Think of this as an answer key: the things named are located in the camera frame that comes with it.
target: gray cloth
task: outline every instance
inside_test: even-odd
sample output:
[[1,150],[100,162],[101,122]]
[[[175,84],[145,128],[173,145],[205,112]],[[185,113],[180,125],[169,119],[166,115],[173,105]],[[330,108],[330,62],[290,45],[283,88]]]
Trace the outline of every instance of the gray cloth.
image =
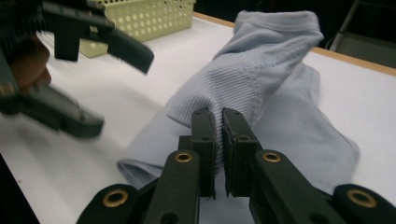
[[[215,115],[221,145],[221,110],[230,107],[244,114],[264,148],[288,156],[315,187],[331,193],[348,183],[358,148],[318,110],[318,72],[302,63],[321,38],[311,12],[241,12],[234,37],[136,137],[118,163],[120,172],[137,188],[160,176],[166,157],[177,150],[178,137],[191,134],[191,113],[198,108],[208,107]],[[220,150],[217,169],[221,167]],[[217,187],[223,187],[218,180]],[[223,223],[225,215],[209,215],[218,208],[234,220],[249,216],[246,200],[227,201],[221,195],[205,203],[200,220]]]

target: table surface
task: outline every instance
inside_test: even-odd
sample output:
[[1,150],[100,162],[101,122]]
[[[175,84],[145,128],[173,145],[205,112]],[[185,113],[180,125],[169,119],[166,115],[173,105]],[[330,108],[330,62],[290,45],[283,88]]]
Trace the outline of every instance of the table surface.
[[[109,55],[49,60],[51,85],[103,115],[106,126],[98,138],[77,140],[25,116],[0,117],[0,152],[41,223],[75,223],[100,189],[125,183],[116,167],[122,152],[228,42],[232,26],[194,14],[190,29],[146,42],[155,54],[147,76]],[[53,55],[52,36],[40,38]],[[396,71],[324,49],[304,62],[320,72],[319,108],[361,149],[352,182],[396,204]]]

